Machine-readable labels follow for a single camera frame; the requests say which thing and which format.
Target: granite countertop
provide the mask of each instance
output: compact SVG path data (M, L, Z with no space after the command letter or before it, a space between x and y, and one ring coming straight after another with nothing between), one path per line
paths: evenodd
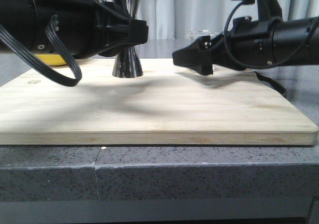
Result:
M186 44L150 41L138 50L141 58L168 58ZM0 85L28 70L12 56L0 61ZM263 74L286 86L288 99L319 124L319 66ZM319 145L2 146L0 180L0 202L313 197Z

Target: white curtain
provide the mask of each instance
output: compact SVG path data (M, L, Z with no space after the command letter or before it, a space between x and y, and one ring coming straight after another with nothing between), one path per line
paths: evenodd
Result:
M278 0L284 20L319 14L318 0ZM138 19L148 22L149 39L185 39L191 30L221 32L238 1L230 0L141 0ZM234 17L257 18L257 5L239 8Z

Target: wooden cutting board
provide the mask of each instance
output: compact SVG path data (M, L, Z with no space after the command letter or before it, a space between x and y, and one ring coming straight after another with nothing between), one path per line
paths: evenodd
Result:
M0 87L0 144L311 145L318 127L252 71L201 76L171 59L112 77L113 59L80 62L83 80L58 85L30 70ZM68 68L59 72L71 76Z

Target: table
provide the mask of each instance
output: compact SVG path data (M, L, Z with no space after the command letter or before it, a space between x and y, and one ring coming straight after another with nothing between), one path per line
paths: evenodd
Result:
M187 40L151 40L169 58ZM29 68L0 56L0 85ZM262 72L319 124L319 66ZM308 217L319 220L313 147L2 146L0 223L101 223Z

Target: plywood board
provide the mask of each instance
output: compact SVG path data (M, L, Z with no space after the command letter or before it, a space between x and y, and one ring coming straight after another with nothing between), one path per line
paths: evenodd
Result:
M201 76L171 59L112 77L113 59L80 62L58 85L30 70L0 87L0 144L311 145L318 127L252 71ZM68 68L59 72L71 75Z

